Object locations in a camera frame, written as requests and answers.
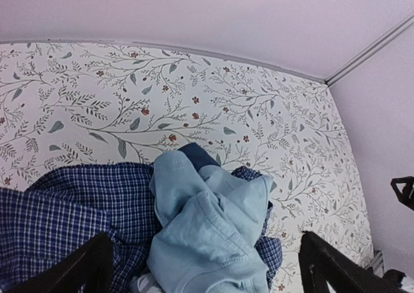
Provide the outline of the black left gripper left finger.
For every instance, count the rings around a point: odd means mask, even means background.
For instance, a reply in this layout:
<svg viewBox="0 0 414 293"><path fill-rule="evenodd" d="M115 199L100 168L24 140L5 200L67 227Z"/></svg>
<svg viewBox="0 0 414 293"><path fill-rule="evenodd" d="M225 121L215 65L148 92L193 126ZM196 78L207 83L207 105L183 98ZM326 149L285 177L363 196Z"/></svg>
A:
<svg viewBox="0 0 414 293"><path fill-rule="evenodd" d="M110 292L113 242L107 232L22 232L1 243L1 292Z"/></svg>

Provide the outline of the light blue t-shirt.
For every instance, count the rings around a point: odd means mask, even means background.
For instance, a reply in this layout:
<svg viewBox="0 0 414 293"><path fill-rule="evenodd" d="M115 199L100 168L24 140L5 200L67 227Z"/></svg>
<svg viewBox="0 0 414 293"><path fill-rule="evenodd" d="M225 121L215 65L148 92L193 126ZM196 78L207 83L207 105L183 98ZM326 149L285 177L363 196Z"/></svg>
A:
<svg viewBox="0 0 414 293"><path fill-rule="evenodd" d="M267 292L255 244L273 180L247 181L225 169L196 169L180 151L156 158L150 183L161 231L147 266L165 292Z"/></svg>

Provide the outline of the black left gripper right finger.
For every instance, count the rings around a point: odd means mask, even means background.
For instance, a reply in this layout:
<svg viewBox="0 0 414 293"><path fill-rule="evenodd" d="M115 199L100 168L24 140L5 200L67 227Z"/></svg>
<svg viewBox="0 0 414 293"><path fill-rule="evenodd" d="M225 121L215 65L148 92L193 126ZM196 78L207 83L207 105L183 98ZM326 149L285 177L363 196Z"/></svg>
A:
<svg viewBox="0 0 414 293"><path fill-rule="evenodd" d="M298 258L304 292L404 291L395 282L360 267L314 232L303 232Z"/></svg>

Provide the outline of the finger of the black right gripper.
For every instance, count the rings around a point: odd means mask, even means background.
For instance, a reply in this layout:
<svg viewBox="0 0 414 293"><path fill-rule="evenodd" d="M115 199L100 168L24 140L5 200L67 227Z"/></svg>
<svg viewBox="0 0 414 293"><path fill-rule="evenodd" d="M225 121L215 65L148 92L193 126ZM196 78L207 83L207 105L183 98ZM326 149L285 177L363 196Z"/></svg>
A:
<svg viewBox="0 0 414 293"><path fill-rule="evenodd" d="M414 177L408 176L393 178L390 183L398 201L411 210L414 210L413 182Z"/></svg>

